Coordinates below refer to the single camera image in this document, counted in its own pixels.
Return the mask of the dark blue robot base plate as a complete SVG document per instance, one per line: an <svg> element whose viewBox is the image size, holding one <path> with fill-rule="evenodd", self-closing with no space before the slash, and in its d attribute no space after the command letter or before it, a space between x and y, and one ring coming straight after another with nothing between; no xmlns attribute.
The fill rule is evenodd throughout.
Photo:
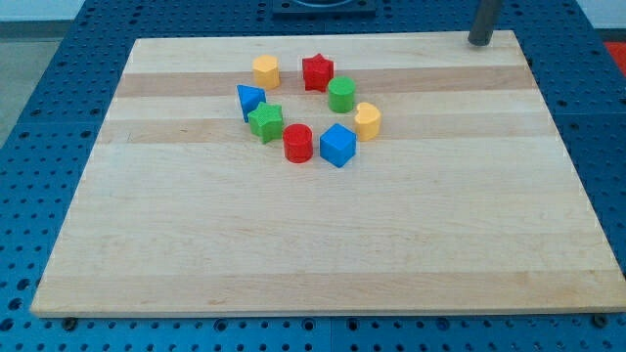
<svg viewBox="0 0 626 352"><path fill-rule="evenodd" d="M274 18L374 15L375 0L271 0Z"/></svg>

